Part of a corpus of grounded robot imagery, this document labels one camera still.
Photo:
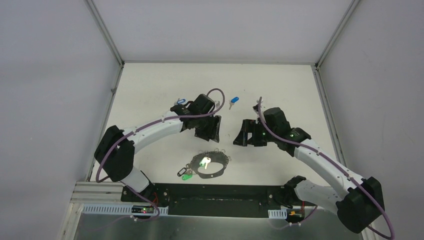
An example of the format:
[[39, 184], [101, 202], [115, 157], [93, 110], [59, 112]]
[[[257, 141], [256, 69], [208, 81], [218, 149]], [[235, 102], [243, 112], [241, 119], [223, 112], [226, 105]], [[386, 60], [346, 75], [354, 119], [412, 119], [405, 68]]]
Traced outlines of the green tag key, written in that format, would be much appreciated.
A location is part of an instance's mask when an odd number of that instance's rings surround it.
[[205, 170], [208, 168], [208, 164], [212, 161], [209, 157], [204, 157], [200, 162], [199, 166], [204, 168]]
[[192, 178], [193, 177], [193, 175], [192, 174], [184, 174], [184, 175], [182, 175], [182, 177], [181, 177], [181, 179], [183, 180], [183, 181], [187, 181], [187, 180], [189, 180], [190, 178]]

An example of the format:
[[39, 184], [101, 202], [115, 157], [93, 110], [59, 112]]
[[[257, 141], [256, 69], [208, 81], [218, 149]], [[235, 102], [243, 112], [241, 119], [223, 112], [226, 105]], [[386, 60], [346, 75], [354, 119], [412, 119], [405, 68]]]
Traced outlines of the black tag key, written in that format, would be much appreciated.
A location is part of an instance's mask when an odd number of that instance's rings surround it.
[[178, 177], [181, 177], [181, 176], [183, 176], [186, 172], [187, 172], [187, 168], [186, 167], [183, 167], [182, 169], [180, 169], [178, 172], [177, 172], [177, 176]]

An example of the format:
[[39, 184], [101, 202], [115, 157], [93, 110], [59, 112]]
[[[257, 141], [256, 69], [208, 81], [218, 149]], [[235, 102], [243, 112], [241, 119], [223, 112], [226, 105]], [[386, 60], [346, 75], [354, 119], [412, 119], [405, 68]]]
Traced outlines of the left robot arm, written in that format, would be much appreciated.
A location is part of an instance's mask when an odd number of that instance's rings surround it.
[[112, 182], [120, 182], [133, 189], [140, 202], [153, 195], [153, 183], [137, 167], [134, 156], [144, 147], [167, 136], [194, 129], [194, 136], [205, 141], [219, 142], [222, 117], [216, 115], [215, 102], [200, 94], [194, 101], [175, 104], [160, 119], [125, 129], [110, 126], [103, 134], [94, 159]]

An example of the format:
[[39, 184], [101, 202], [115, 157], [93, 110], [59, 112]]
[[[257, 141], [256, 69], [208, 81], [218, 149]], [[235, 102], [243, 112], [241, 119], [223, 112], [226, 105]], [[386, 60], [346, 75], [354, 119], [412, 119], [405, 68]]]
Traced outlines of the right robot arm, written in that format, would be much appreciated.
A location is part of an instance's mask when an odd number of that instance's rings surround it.
[[385, 211], [381, 183], [364, 178], [328, 156], [300, 127], [291, 127], [279, 107], [267, 109], [257, 119], [244, 119], [234, 139], [236, 146], [277, 147], [314, 170], [329, 185], [321, 186], [295, 176], [284, 187], [284, 205], [313, 203], [335, 214], [351, 232], [360, 233]]

